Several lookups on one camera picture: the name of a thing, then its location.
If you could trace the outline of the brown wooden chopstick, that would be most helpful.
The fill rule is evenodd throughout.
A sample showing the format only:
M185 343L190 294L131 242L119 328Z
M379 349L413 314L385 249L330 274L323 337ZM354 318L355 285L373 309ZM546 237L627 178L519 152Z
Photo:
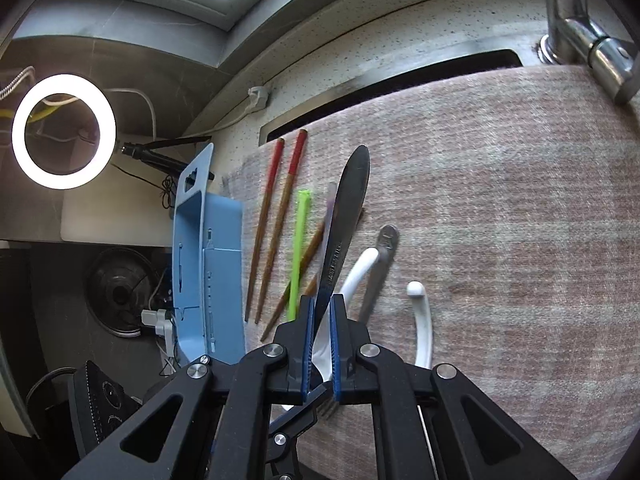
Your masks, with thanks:
M306 246L305 251L303 252L302 258L300 259L300 263L299 263L299 272L298 272L299 278L302 278L304 276L305 272L308 269L308 266L311 263L312 258L314 258L314 256L318 252L318 249L322 242L325 226L326 226L326 222L322 220L316 227L316 230L314 231L314 236L311 237L310 242ZM259 339L260 342L265 342L268 336L270 335L271 331L277 326L280 320L281 314L283 313L285 308L288 306L288 300L290 299L290 295L291 295L291 287L292 287L291 283L288 283L285 287L284 292L282 292L282 295L276 307L274 308L273 314L271 315L271 318L269 319L269 322L267 323L266 328L262 332L262 336L260 336L260 339Z
M305 288L303 295L312 297L317 293L318 290L318 274L314 274L307 287Z

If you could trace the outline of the green plastic spoon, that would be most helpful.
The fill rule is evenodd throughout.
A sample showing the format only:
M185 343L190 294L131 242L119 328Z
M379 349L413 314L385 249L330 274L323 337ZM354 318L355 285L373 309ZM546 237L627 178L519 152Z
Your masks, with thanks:
M311 202L311 192L309 190L299 190L297 192L297 209L295 219L295 230L293 238L292 269L291 269L291 295L288 300L288 310L286 310L286 320L292 322L297 315L297 298L299 290L299 263L303 255L304 237L306 233L307 214Z

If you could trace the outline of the black metal knife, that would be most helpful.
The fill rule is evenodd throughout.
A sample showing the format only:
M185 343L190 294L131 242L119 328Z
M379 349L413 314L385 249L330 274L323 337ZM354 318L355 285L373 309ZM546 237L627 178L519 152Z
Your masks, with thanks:
M318 330L340 276L366 198L370 176L370 153L359 145L349 157L338 184L329 225L328 240L314 300L314 329Z

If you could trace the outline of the red-tipped wooden chopstick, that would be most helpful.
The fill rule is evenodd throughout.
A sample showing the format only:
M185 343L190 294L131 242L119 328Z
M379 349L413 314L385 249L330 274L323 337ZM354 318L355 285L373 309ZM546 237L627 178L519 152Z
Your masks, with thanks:
M279 203L278 213L276 217L276 222L274 222L274 227L272 230L272 237L270 240L269 252L267 256L267 262L265 265L264 272L262 272L262 282L260 283L260 291L258 296L258 304L256 309L256 314L254 317L254 323L258 324L260 318L262 317L262 310L264 310L264 305L266 302L267 292L270 284L270 278L272 274L272 268L274 265L274 260L276 260L281 234L284 226L284 220L286 216L286 212L288 211L288 204L291 200L291 195L293 192L293 186L298 170L298 166L300 163L300 159L303 155L303 150L305 143L308 138L308 132L306 129L300 129L296 138L296 143L294 146L294 150L292 153L292 157L290 160L290 166L288 166L288 172L286 173L286 178L284 181L284 187Z
M244 312L244 321L247 322L250 318L250 307L254 297L255 282L257 278L258 263L260 257L260 251L262 250L262 241L264 240L265 230L268 219L268 212L272 200L272 193L274 182L276 182L277 174L284 151L285 140L278 139L276 146L273 149L271 162L267 174L267 182L264 189L264 195L262 196L262 206L260 206L259 219L257 223L252 261L250 262L250 277L248 278L247 292L246 292L246 305Z

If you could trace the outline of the chrome kitchen faucet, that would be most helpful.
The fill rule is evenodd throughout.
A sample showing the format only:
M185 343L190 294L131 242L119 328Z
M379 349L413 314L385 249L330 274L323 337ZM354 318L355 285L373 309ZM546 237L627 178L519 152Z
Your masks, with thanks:
M548 64L585 64L616 105L639 92L639 47L590 18L588 0L546 0L548 32L538 56Z

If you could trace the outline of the blue plastic utensil basket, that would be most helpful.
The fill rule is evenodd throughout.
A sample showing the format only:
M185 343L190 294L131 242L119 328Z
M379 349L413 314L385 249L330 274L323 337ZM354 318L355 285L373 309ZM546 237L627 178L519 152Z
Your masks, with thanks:
M172 298L178 362L245 354L242 217L238 200L208 190L209 144L180 174L172 228Z

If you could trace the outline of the pink plaid cloth mat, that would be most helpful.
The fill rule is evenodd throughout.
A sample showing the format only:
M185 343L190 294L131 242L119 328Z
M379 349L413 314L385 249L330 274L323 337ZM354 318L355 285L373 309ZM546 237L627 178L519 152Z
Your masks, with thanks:
M579 66L495 70L312 122L296 183L309 222L369 149L348 263L386 224L398 252L369 321L412 361L422 283L449 362L578 478L610 475L639 429L639 107Z

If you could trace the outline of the black round fan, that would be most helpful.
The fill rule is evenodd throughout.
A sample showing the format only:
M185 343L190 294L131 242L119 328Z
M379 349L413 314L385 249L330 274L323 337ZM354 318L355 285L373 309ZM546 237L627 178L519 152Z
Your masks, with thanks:
M148 258L127 247L107 248L82 279L89 312L107 333L119 338L142 335L142 311L160 277Z

